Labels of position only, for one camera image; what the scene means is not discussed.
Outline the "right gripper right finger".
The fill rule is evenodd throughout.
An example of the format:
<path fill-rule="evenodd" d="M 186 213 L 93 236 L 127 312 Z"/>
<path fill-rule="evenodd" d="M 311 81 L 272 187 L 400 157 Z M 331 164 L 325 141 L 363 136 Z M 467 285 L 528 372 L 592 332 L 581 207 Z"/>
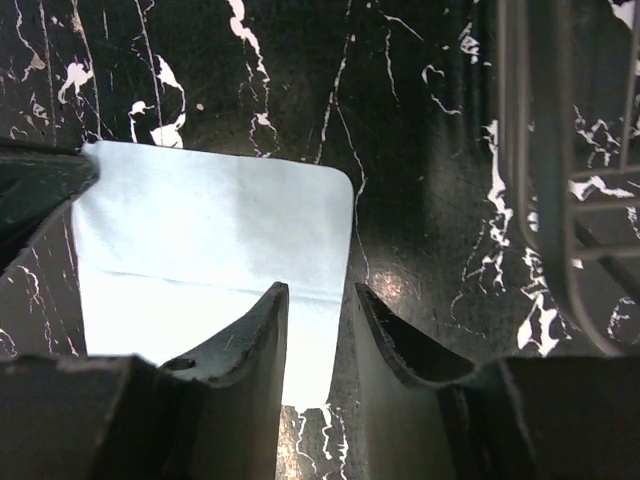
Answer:
<path fill-rule="evenodd" d="M 477 365 L 354 287 L 361 411 L 374 479 L 635 479 L 635 357 Z"/>

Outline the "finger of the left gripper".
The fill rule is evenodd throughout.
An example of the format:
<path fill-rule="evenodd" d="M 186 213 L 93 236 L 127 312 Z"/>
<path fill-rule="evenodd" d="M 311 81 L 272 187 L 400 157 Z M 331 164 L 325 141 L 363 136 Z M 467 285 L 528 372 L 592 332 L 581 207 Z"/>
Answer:
<path fill-rule="evenodd" d="M 51 215 L 99 178 L 73 149 L 1 140 L 1 271 L 6 272 Z"/>

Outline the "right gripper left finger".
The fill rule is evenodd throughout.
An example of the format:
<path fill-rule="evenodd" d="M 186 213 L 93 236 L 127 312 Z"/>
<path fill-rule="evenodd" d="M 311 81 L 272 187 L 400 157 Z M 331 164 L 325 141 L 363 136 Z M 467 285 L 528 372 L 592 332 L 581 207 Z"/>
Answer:
<path fill-rule="evenodd" d="M 289 290 L 153 366 L 137 356 L 1 364 L 5 479 L 271 479 Z"/>

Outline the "light blue cleaning cloth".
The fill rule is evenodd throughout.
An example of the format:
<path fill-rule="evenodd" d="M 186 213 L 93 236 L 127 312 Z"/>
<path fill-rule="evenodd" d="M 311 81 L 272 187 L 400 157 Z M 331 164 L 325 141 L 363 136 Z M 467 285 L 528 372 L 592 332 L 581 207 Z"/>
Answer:
<path fill-rule="evenodd" d="M 329 396 L 354 189 L 336 169 L 100 141 L 99 178 L 72 207 L 87 350 L 155 363 L 289 288 L 282 401 Z"/>

